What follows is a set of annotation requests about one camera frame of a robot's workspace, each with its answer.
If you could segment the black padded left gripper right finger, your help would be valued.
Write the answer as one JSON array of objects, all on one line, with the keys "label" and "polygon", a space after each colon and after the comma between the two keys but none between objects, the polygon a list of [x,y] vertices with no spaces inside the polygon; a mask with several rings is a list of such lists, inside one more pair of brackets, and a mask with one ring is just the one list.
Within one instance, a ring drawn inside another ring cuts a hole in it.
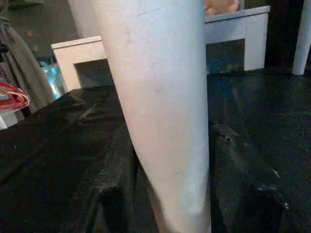
[{"label": "black padded left gripper right finger", "polygon": [[212,226],[229,233],[278,233],[290,209],[280,177],[250,140],[224,124],[209,126]]}]

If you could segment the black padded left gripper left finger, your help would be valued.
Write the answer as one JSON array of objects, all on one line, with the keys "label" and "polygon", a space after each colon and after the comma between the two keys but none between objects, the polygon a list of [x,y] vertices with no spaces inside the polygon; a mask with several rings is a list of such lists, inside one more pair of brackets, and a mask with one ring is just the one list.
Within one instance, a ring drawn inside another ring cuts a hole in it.
[{"label": "black padded left gripper left finger", "polygon": [[94,182],[87,233],[158,232],[133,147],[109,153]]}]

